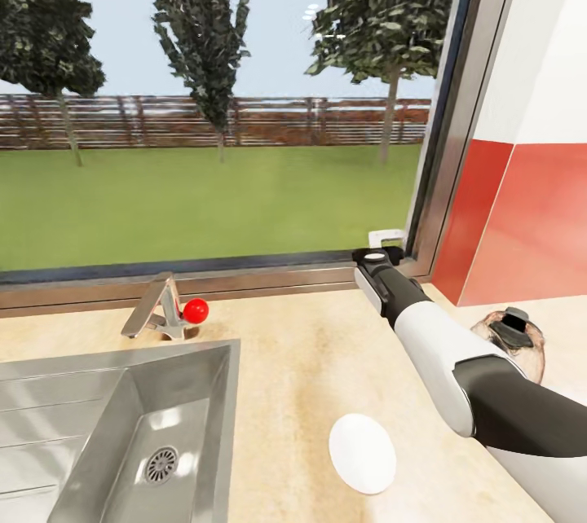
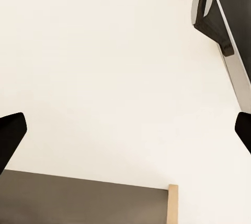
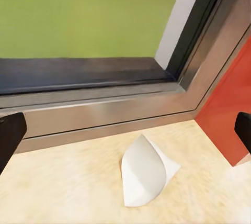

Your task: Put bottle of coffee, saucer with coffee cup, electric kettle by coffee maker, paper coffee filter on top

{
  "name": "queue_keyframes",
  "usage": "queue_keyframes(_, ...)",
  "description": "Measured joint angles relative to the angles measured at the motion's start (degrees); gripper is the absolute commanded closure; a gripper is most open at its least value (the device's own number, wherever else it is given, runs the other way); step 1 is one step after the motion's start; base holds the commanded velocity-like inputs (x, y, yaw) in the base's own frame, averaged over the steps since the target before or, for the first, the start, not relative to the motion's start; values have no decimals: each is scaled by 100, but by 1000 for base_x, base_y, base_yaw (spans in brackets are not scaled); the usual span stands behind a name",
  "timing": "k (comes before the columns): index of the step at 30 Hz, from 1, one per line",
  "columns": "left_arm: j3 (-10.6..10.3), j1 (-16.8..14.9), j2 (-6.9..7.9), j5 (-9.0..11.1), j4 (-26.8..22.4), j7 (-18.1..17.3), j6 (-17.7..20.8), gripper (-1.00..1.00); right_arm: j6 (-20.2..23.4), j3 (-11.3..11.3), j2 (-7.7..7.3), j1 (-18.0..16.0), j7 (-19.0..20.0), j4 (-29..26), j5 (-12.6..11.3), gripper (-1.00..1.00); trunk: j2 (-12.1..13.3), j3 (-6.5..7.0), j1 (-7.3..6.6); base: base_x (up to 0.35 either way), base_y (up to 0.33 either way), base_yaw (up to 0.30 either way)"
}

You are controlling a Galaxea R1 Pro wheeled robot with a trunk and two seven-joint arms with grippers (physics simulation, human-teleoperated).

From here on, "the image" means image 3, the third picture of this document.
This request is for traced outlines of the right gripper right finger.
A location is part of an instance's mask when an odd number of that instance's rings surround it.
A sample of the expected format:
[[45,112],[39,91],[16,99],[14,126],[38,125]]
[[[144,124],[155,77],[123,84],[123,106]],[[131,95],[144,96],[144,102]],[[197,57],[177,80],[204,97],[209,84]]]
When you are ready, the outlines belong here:
[[251,154],[251,114],[240,111],[234,130]]

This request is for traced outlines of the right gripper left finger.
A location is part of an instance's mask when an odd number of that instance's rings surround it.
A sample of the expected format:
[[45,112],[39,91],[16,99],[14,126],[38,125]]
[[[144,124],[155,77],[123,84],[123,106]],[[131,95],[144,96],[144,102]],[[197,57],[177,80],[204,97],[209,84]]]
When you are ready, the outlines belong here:
[[0,118],[0,175],[26,133],[24,113]]

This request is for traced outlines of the paper coffee filter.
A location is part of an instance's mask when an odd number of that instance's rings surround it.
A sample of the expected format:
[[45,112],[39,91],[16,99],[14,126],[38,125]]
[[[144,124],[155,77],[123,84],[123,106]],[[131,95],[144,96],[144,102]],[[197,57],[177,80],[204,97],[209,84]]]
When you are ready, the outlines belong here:
[[179,168],[151,140],[140,135],[124,153],[121,163],[124,206],[152,202]]

